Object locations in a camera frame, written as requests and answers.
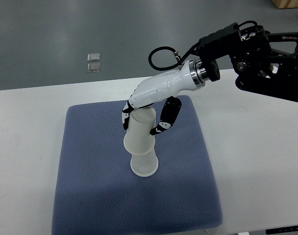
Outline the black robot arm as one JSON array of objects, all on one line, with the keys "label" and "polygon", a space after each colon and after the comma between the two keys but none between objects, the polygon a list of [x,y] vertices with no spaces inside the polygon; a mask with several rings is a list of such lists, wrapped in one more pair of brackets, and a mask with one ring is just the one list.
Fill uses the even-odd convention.
[{"label": "black robot arm", "polygon": [[216,59],[228,55],[240,90],[298,102],[298,32],[270,33],[252,24],[233,23],[200,38],[193,54],[211,81],[220,78]]}]

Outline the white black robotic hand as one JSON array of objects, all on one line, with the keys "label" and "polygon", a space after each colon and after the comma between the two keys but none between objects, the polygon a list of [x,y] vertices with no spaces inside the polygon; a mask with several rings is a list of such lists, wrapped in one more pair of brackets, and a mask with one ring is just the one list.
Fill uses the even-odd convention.
[{"label": "white black robotic hand", "polygon": [[128,129],[130,114],[135,109],[150,106],[165,100],[158,125],[150,130],[152,136],[170,129],[181,109],[181,101],[177,98],[181,91],[195,91],[205,85],[208,72],[201,62],[186,61],[180,70],[171,70],[143,80],[122,110],[124,130]]}]

